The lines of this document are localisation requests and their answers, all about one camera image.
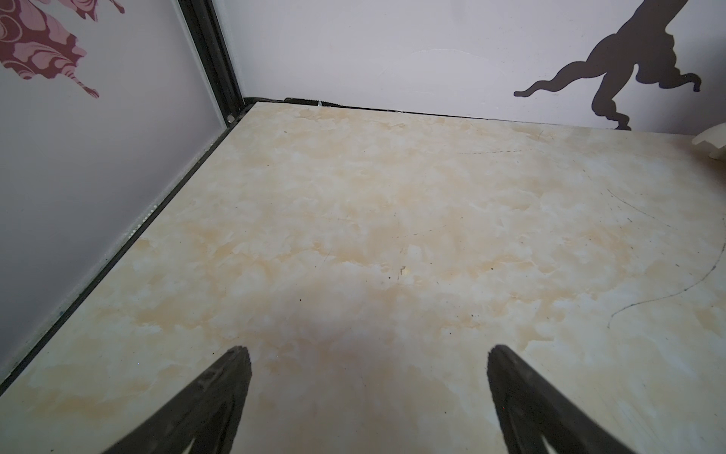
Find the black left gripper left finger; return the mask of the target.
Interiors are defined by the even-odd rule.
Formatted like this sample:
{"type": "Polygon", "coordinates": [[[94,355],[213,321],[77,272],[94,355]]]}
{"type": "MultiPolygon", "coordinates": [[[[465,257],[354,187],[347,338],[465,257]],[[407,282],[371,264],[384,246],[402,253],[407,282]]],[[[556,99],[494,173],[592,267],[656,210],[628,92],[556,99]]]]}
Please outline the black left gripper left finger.
{"type": "Polygon", "coordinates": [[[106,449],[108,453],[229,453],[253,370],[249,350],[235,346],[106,449]]]}

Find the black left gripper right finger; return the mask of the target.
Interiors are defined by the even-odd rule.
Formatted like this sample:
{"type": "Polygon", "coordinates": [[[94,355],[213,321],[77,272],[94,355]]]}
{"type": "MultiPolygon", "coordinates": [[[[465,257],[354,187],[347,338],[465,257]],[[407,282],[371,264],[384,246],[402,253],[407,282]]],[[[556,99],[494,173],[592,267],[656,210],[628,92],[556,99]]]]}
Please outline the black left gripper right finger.
{"type": "Polygon", "coordinates": [[[632,452],[508,346],[489,352],[487,378],[508,452],[632,452]]]}

